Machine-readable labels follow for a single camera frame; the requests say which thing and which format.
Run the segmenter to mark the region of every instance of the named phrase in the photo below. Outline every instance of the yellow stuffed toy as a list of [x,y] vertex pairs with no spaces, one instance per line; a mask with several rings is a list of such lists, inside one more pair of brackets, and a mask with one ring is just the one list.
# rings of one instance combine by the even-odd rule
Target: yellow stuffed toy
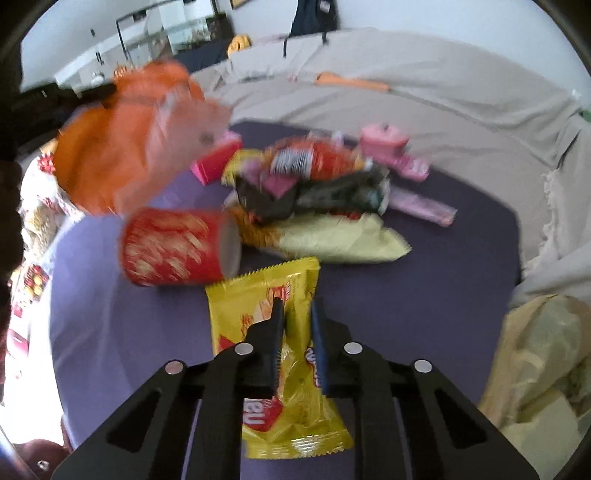
[[237,35],[232,39],[232,43],[228,47],[228,57],[234,52],[246,50],[251,46],[251,39],[248,35]]

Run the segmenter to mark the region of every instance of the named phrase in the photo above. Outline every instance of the red snack bag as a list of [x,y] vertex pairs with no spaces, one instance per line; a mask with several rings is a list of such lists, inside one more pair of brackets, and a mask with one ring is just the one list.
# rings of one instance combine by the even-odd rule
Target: red snack bag
[[366,168],[365,159],[348,148],[317,138],[291,137],[265,152],[272,175],[330,180]]

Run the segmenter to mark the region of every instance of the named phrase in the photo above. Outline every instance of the red cylindrical can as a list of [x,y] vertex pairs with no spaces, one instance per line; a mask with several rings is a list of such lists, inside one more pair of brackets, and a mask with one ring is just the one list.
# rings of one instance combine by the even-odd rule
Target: red cylindrical can
[[242,246],[234,218],[213,210],[144,208],[121,238],[121,266],[136,285],[208,284],[234,277]]

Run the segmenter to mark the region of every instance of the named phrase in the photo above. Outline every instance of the pink toy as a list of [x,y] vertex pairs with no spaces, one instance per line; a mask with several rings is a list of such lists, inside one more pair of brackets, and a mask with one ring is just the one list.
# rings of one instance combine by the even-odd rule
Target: pink toy
[[361,130],[359,146],[366,157],[395,170],[402,178],[425,181],[429,163],[422,158],[406,155],[408,136],[388,124],[368,125]]
[[224,168],[237,150],[242,148],[242,137],[227,130],[213,148],[197,160],[191,170],[201,183],[207,185],[222,178]]
[[366,157],[378,160],[402,157],[408,144],[408,136],[388,124],[372,124],[361,130],[359,146]]
[[441,226],[450,226],[457,214],[457,210],[449,205],[394,186],[390,191],[389,203],[394,210]]

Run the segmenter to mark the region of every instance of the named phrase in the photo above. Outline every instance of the pink package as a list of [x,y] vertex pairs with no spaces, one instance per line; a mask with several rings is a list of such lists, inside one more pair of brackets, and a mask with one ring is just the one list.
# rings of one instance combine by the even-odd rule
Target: pink package
[[294,177],[269,175],[263,180],[262,187],[276,199],[280,199],[296,185],[297,180]]
[[359,146],[366,157],[396,171],[402,178],[425,181],[429,163],[406,154],[408,136],[388,124],[372,124],[361,130]]
[[359,146],[366,157],[382,162],[390,157],[404,155],[408,136],[398,128],[388,124],[372,124],[361,130]]
[[227,130],[213,148],[193,164],[191,170],[204,185],[219,180],[234,153],[241,148],[242,136]]
[[394,210],[446,227],[453,223],[457,214],[457,209],[449,205],[394,186],[390,190],[389,205]]

